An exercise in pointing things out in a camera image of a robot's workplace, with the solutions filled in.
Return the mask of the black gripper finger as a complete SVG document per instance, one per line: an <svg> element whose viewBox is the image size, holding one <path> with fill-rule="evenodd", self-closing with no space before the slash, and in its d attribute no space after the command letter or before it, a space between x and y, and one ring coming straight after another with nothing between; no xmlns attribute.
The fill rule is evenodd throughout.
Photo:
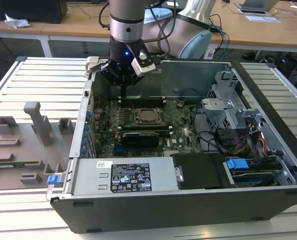
<svg viewBox="0 0 297 240"><path fill-rule="evenodd" d="M101 74L111 86L119 90L118 97L123 99L125 97L125 86L124 72L121 65L118 62L107 62L102 66Z"/></svg>
<svg viewBox="0 0 297 240"><path fill-rule="evenodd" d="M136 74L124 76L124 99L127 98L127 93L126 93L127 92L127 87L134 86L142 78L143 78L143 76L139 77Z"/></svg>

